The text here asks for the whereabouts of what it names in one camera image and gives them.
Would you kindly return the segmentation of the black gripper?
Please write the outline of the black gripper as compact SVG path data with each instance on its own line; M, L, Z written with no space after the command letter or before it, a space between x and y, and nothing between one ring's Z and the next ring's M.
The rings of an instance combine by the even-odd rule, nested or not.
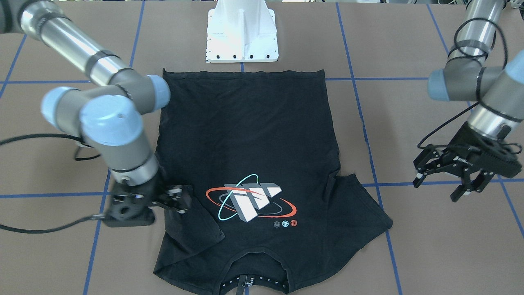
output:
M158 206L167 211L185 213L189 205L181 199L190 199L193 192L191 185L163 186L160 176L137 185L129 185L128 180L113 182L110 191L110 204L104 212L102 222L111 228L140 227L152 225L155 213L151 209ZM166 194L173 199L163 200Z
M451 162L445 153L450 152L457 161L480 170L475 179L470 177L472 170L462 171L461 184L450 195L452 202L471 192L483 192L495 174L511 179L522 171L522 164L509 145L504 140L483 136L463 123L447 146L420 147L422 151L413 161L417 174L412 185L418 188L428 175L447 172Z

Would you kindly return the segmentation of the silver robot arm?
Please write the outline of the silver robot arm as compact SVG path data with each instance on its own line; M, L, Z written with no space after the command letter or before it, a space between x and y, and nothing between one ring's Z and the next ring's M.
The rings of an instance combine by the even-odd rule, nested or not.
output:
M235 0L221 0L216 9L208 15L208 48L211 53L220 53L217 58L207 57L208 61L218 58L236 58L236 53L244 62L245 54L253 53L251 49L264 49L255 52L253 62L261 62L262 53L277 49L274 11L267 8L263 0L240 0L238 8ZM232 40L232 27L226 26L226 19L233 21L227 13L236 13L244 26L236 25L239 34L244 34L244 47L240 51L224 52L228 49L228 39ZM254 13L253 21L258 26L249 27L245 23L246 13ZM20 33L41 41L48 47L64 56L75 67L80 69L94 84L96 89L82 92L66 86L56 88L44 97L41 112L45 119L64 134L31 134L10 138L1 145L39 137L69 138L79 142L80 147L94 148L106 161L115 179L112 191L112 204L105 214L83 217L62 227L47 230L26 230L1 225L3 230L25 234L44 234L63 230L87 220L103 220L109 227L148 226L155 222L151 206L165 209L165 228L174 225L174 221L190 222L196 229L217 227L216 221L208 215L196 199L192 199L191 186L164 186L165 172L146 142L141 115L153 113L166 106L172 109L174 86L172 75L182 78L197 79L197 82L217 79L233 79L240 82L248 80L266 82L273 79L283 86L298 87L298 82L290 79L306 79L318 75L317 80L324 78L324 72L283 71L275 73L164 73L157 75L140 75L132 67L126 66L123 60L113 52L102 47L89 35L86 35L75 23L64 15L60 6L52 0L2 0L1 1L1 34ZM275 61L277 56L267 55L266 61ZM283 86L276 86L283 95ZM162 111L162 116L172 111Z
M427 174L447 172L462 183L457 201L482 191L492 174L513 177L522 165L504 137L522 121L523 67L483 67L489 46L458 40L463 53L431 73L436 100L477 100L474 114L447 145L427 145L414 160L419 186ZM156 158L156 194L181 189L181 201L199 205L216 220L353 217L387 219L356 176L339 176L339 147L325 86L317 72L163 71L171 101L162 109Z

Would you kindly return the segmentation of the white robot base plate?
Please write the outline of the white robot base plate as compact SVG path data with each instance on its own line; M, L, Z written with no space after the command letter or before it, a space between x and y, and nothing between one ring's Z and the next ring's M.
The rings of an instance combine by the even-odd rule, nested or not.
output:
M275 12L264 0L219 0L208 11L206 62L275 62Z

